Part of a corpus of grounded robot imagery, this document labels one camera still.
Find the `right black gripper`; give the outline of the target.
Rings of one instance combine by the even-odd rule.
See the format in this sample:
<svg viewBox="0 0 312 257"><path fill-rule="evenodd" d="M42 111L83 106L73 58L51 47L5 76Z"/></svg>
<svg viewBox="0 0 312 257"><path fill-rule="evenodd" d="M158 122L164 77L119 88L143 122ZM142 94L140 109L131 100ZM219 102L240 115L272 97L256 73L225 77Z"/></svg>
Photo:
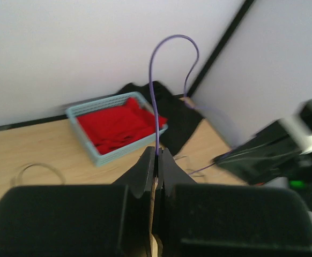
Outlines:
<svg viewBox="0 0 312 257"><path fill-rule="evenodd" d="M286 186L312 211L312 155L300 153L300 147L282 126L269 125L244 144L216 156L212 163L249 185L284 177Z"/></svg>

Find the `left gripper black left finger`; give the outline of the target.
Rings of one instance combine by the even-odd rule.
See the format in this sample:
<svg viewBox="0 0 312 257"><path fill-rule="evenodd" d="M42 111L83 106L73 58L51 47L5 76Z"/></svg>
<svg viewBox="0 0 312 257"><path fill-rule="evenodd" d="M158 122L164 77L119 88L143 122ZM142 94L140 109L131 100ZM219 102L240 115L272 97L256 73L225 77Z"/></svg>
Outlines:
<svg viewBox="0 0 312 257"><path fill-rule="evenodd" d="M0 256L151 256L155 153L111 184L16 186L0 199Z"/></svg>

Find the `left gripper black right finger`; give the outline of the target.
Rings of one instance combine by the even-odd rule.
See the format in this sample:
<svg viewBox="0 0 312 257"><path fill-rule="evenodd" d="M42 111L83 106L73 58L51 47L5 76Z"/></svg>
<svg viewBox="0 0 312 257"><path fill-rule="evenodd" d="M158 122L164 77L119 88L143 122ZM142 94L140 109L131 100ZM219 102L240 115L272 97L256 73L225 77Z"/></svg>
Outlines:
<svg viewBox="0 0 312 257"><path fill-rule="evenodd" d="M312 256L312 221L292 190L199 184L158 153L160 256Z"/></svg>

